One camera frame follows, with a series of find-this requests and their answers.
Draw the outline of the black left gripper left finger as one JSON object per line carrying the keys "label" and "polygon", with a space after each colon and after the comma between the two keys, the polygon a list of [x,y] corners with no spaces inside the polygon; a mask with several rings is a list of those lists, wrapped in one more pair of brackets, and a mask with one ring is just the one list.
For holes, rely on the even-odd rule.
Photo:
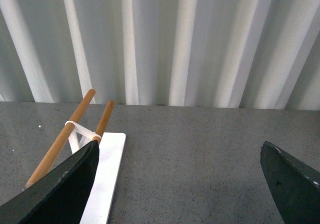
{"label": "black left gripper left finger", "polygon": [[99,163],[90,141],[47,175],[0,207],[2,224],[78,224]]}

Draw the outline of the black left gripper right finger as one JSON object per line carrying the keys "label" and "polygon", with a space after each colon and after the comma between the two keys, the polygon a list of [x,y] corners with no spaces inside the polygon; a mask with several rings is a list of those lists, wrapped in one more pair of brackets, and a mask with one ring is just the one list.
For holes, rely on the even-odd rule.
{"label": "black left gripper right finger", "polygon": [[286,224],[320,222],[320,173],[265,141],[260,164],[272,198]]}

